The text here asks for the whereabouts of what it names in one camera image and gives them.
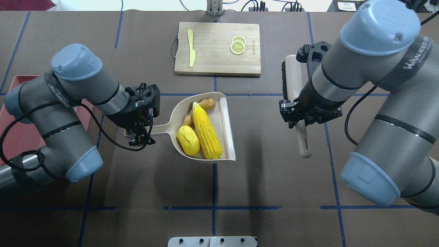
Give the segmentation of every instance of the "lime slice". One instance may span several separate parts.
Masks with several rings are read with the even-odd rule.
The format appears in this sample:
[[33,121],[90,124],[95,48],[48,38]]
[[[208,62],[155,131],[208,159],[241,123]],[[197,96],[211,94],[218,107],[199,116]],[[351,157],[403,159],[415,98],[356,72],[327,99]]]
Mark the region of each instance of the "lime slice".
[[241,55],[245,51],[245,44],[242,41],[235,40],[230,45],[230,51],[235,55]]
[[232,43],[233,43],[233,41],[236,41],[236,40],[242,41],[244,43],[244,45],[247,44],[247,40],[243,36],[235,36],[235,37],[233,37]]

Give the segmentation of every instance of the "blue joint cap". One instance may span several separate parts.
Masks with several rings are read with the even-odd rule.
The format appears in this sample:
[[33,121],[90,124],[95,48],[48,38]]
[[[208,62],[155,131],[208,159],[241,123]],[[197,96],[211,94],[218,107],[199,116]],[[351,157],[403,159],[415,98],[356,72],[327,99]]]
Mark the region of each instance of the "blue joint cap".
[[386,56],[409,47],[421,29],[413,10],[397,0],[369,0],[341,32],[340,41],[353,52]]
[[77,81],[98,74],[102,69],[102,61],[85,45],[70,44],[55,54],[50,66],[58,77]]
[[367,157],[352,152],[340,174],[342,181],[371,202],[390,206],[400,195],[393,180]]
[[65,174],[65,178],[71,182],[77,182],[102,167],[101,155],[97,151],[97,147],[91,147],[82,157],[72,165]]
[[[12,91],[6,94],[6,97],[4,99],[4,106],[6,107],[7,112],[13,115],[15,119],[23,115],[23,111],[20,107],[20,89],[23,84],[24,83],[20,84],[18,87],[14,88]],[[20,122],[24,124],[32,123],[32,121],[27,118],[23,118],[22,120],[20,120]]]

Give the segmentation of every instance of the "cutting board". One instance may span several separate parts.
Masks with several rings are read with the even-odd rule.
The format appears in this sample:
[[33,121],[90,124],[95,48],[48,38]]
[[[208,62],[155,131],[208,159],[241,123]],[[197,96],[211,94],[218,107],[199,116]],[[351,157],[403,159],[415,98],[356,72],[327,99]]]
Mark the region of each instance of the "cutting board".
[[[189,67],[187,30],[194,31],[195,63]],[[235,55],[230,51],[233,37],[242,36],[245,51]],[[212,76],[261,76],[261,46],[259,24],[180,22],[176,74]]]

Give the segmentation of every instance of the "pink container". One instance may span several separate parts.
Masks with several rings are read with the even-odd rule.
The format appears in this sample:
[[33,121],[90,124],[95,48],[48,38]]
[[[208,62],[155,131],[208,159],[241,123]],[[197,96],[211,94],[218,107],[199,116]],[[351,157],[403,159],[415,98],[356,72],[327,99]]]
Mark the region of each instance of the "pink container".
[[[9,88],[9,91],[22,84],[23,82],[32,80],[38,76],[16,76],[12,80],[12,85]],[[93,109],[93,105],[87,100],[82,100],[82,103],[87,105],[90,109]],[[85,130],[88,129],[88,125],[90,123],[90,114],[83,107],[75,107],[73,108],[76,114],[81,120]],[[5,106],[1,108],[0,111],[0,134],[6,129],[6,127],[14,121],[14,117],[10,115]],[[37,150],[40,147],[46,145],[44,140],[41,138],[38,130],[36,129],[34,124],[25,124],[25,123],[16,123],[12,129],[8,132],[4,144],[3,144],[3,152],[8,159],[12,159],[16,155],[28,151],[28,150]]]

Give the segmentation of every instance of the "yellow knife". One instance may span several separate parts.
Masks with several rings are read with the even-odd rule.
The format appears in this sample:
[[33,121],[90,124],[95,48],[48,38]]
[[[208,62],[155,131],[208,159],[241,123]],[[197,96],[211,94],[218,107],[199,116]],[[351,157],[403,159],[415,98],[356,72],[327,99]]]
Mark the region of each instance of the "yellow knife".
[[189,67],[192,68],[195,62],[194,31],[192,29],[187,30],[187,38],[189,40]]

